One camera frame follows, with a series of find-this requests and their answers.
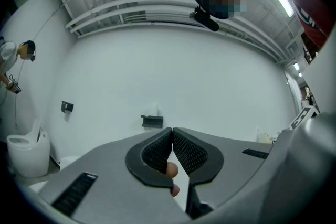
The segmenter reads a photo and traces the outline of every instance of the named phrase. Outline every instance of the toilet paper holder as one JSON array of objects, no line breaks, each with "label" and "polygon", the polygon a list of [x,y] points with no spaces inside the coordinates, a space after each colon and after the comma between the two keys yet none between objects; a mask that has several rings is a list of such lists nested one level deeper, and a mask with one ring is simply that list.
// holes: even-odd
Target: toilet paper holder
[{"label": "toilet paper holder", "polygon": [[74,107],[74,104],[70,104],[68,102],[62,101],[61,110],[62,110],[63,113],[65,113],[66,111],[72,112],[73,111],[73,107]]}]

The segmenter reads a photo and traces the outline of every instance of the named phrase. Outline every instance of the air vent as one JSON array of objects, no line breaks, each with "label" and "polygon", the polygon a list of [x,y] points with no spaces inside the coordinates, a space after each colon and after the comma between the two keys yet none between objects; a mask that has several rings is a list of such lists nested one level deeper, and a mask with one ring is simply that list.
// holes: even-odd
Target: air vent
[{"label": "air vent", "polygon": [[253,157],[262,158],[262,159],[266,159],[267,156],[268,156],[268,153],[266,153],[266,152],[250,150],[249,148],[244,150],[243,153],[247,154],[247,155],[250,155],[250,156],[253,156]]},{"label": "air vent", "polygon": [[70,217],[98,176],[82,173],[53,203],[58,211]]}]

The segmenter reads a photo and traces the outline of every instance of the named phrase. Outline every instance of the white toilet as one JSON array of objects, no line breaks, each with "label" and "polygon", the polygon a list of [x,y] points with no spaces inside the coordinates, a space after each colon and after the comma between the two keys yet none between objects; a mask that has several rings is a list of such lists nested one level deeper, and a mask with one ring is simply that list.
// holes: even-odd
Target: white toilet
[{"label": "white toilet", "polygon": [[40,130],[39,118],[35,118],[29,134],[9,135],[7,147],[15,169],[23,177],[34,178],[48,173],[50,137]]}]

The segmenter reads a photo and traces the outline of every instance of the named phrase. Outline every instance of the ceiling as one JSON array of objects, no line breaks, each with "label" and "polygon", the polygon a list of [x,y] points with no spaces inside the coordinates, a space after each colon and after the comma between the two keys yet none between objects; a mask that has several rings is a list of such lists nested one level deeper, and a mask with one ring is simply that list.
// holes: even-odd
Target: ceiling
[{"label": "ceiling", "polygon": [[[130,24],[178,24],[208,30],[188,17],[196,6],[194,0],[62,1],[72,18],[67,28],[79,37]],[[278,0],[248,0],[247,12],[218,23],[216,34],[254,46],[281,66],[292,64],[303,52],[298,38],[303,32],[301,24],[296,15],[288,17]]]}]

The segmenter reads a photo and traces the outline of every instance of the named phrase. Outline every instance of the finger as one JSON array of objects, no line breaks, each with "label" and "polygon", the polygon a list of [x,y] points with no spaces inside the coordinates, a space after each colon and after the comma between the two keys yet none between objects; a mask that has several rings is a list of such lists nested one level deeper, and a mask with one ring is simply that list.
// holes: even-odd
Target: finger
[{"label": "finger", "polygon": [[174,188],[173,188],[173,191],[172,191],[173,197],[175,197],[177,194],[179,194],[179,192],[180,192],[179,186],[174,184]]},{"label": "finger", "polygon": [[170,178],[174,178],[175,176],[177,176],[179,171],[179,168],[176,164],[174,163],[167,163],[167,171],[166,171],[166,176],[170,177]]}]

